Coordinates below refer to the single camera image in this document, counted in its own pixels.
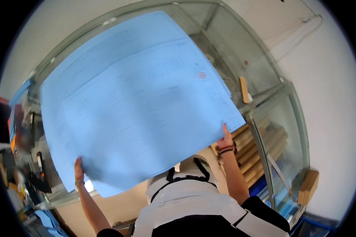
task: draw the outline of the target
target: blueprint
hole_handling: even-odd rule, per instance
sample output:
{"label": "blueprint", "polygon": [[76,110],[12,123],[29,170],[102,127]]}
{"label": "blueprint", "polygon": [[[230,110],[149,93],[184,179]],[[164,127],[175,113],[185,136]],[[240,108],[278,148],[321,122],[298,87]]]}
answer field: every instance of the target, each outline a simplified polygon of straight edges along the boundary
{"label": "blueprint", "polygon": [[103,197],[167,171],[245,121],[216,69],[162,11],[120,23],[40,87],[46,140],[68,192],[82,156]]}

